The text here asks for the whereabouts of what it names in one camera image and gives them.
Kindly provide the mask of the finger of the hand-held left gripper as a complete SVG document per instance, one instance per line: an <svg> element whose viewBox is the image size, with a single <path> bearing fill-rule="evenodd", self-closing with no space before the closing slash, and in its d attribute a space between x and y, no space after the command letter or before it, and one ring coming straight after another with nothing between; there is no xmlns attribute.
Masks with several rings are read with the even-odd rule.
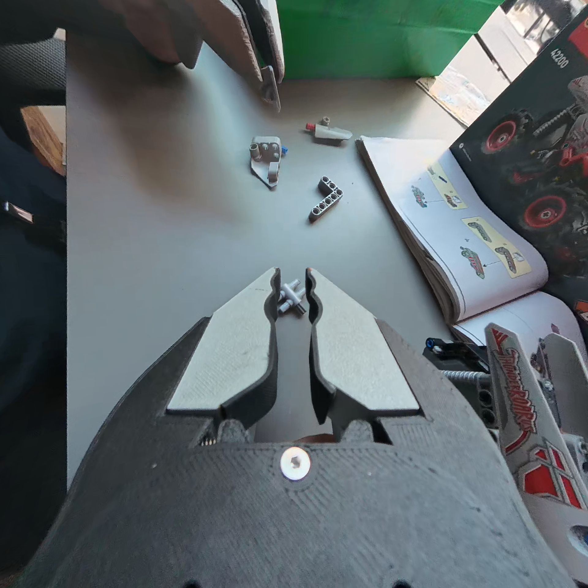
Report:
<svg viewBox="0 0 588 588"><path fill-rule="evenodd" d="M195 67L206 43L250 84L263 81L256 49L265 40L265 1L99 1L158 61Z"/></svg>
<svg viewBox="0 0 588 588"><path fill-rule="evenodd" d="M285 75L285 58L277 1L238 1L263 66L271 66L276 82Z"/></svg>

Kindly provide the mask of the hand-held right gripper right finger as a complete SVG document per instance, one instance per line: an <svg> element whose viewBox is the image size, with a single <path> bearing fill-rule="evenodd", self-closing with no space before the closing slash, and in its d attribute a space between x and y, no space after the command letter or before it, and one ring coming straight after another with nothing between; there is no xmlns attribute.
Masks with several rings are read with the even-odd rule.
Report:
<svg viewBox="0 0 588 588"><path fill-rule="evenodd" d="M314 268L306 269L311 340L311 398L320 423L340 441L349 424L370 425L384 439L381 418L415 417L422 408L376 316Z"/></svg>

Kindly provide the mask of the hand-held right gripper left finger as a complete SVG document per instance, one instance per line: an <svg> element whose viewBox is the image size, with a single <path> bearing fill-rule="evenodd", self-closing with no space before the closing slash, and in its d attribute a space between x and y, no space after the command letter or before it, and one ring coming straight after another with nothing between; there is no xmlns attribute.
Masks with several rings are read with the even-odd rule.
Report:
<svg viewBox="0 0 588 588"><path fill-rule="evenodd" d="M172 416L236 420L248 430L277 398L277 298L270 267L209 318L166 406Z"/></svg>

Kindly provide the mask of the grey red-striped lego wedge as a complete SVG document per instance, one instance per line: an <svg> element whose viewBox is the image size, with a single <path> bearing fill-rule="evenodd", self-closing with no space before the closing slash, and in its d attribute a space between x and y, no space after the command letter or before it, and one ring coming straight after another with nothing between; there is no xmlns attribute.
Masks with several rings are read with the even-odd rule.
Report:
<svg viewBox="0 0 588 588"><path fill-rule="evenodd" d="M276 112L281 111L281 100L277 88L277 82L273 67L267 65L261 68L262 84L261 98L262 101L271 106Z"/></svg>

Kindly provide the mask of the small light grey lego connector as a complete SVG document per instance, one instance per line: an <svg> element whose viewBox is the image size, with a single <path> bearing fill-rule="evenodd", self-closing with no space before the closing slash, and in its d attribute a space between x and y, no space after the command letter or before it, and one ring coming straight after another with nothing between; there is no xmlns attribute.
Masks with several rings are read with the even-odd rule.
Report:
<svg viewBox="0 0 588 588"><path fill-rule="evenodd" d="M277 300L277 313L284 315L290 310L295 311L299 316L306 313L304 298L306 296L305 287L301 285L299 279L284 283L281 286L280 294Z"/></svg>

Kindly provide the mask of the grey lego piece red pin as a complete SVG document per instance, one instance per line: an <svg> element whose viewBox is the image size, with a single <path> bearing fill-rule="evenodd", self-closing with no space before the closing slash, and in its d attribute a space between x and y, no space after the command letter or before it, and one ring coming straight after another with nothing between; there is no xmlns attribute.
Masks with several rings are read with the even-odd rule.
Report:
<svg viewBox="0 0 588 588"><path fill-rule="evenodd" d="M353 134L351 131L341 129L331 125L328 116L324 116L316 123L307 122L305 131L310 134L316 142L328 143L332 145L341 145L349 141Z"/></svg>

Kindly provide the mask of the light grey lego sub-assembly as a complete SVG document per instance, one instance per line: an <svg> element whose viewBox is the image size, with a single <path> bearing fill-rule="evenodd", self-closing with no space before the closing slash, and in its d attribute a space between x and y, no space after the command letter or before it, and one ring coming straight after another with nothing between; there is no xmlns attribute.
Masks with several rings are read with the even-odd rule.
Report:
<svg viewBox="0 0 588 588"><path fill-rule="evenodd" d="M288 150L278 136L254 136L249 145L249 169L269 189L279 180L281 160Z"/></svg>

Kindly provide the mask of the dark grey angled lego beam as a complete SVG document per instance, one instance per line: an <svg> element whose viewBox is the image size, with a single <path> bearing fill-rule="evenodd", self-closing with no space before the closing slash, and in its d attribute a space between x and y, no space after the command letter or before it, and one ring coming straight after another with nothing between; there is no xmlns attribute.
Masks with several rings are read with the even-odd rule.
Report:
<svg viewBox="0 0 588 588"><path fill-rule="evenodd" d="M320 178L318 190L322 198L309 212L308 221L310 224L314 224L321 217L324 217L343 196L342 189L328 176L322 176Z"/></svg>

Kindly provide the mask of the lego instruction booklet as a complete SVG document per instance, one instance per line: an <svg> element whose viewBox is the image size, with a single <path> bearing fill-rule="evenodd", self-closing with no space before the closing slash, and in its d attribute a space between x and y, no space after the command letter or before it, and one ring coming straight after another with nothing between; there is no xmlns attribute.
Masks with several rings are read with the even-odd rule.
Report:
<svg viewBox="0 0 588 588"><path fill-rule="evenodd" d="M578 314L544 291L546 261L483 203L442 141L361 136L356 146L457 340L485 345L492 322L527 356L561 334L587 360Z"/></svg>

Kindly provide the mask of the lego monster truck model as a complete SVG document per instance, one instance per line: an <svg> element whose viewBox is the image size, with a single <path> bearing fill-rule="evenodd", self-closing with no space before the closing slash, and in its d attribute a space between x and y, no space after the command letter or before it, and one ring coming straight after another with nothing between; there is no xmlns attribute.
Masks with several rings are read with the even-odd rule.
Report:
<svg viewBox="0 0 588 588"><path fill-rule="evenodd" d="M482 346L430 337L423 356L470 401L541 535L587 587L587 365L557 332L531 355L505 327L484 334Z"/></svg>

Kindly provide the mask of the black lego set box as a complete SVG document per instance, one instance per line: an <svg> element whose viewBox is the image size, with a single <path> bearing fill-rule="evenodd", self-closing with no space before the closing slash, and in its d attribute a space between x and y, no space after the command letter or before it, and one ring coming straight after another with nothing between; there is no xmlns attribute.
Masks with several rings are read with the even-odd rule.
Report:
<svg viewBox="0 0 588 588"><path fill-rule="evenodd" d="M484 204L542 255L587 330L587 8L450 150Z"/></svg>

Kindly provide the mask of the black mesh office chair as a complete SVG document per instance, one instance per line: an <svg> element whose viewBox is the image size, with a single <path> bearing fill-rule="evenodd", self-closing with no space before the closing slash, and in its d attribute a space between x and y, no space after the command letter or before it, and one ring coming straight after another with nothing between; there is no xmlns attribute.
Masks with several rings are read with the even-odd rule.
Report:
<svg viewBox="0 0 588 588"><path fill-rule="evenodd" d="M64 40L52 37L1 45L1 129L8 139L32 152L33 144L21 109L65 104Z"/></svg>

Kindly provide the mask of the green plastic storage bin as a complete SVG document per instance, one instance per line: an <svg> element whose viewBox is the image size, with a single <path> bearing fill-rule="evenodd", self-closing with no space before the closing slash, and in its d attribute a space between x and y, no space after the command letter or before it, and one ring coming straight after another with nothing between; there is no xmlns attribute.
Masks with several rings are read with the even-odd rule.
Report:
<svg viewBox="0 0 588 588"><path fill-rule="evenodd" d="M285 79L434 77L501 1L278 1Z"/></svg>

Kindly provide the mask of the patterned floor mat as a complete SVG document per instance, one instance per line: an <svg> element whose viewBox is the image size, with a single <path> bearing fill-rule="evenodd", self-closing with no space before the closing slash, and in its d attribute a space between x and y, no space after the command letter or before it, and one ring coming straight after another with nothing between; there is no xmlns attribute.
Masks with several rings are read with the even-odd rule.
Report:
<svg viewBox="0 0 588 588"><path fill-rule="evenodd" d="M416 80L416 85L462 127L468 128L471 125L475 112L460 91L451 84L440 77L420 77Z"/></svg>

